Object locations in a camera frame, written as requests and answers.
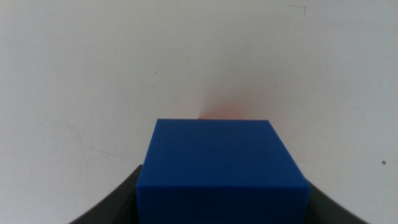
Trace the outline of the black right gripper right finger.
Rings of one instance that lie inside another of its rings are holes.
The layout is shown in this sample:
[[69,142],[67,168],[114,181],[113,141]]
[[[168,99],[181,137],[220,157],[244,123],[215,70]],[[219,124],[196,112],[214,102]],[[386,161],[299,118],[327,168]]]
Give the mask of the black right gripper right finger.
[[305,214],[306,224],[368,224],[342,207],[308,180],[310,196]]

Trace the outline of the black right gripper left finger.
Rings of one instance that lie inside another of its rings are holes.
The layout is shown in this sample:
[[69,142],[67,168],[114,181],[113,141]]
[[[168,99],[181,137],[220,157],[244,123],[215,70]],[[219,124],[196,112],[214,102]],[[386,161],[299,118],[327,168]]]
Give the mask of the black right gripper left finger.
[[139,223],[137,217],[136,184],[142,165],[93,208],[72,221],[72,224]]

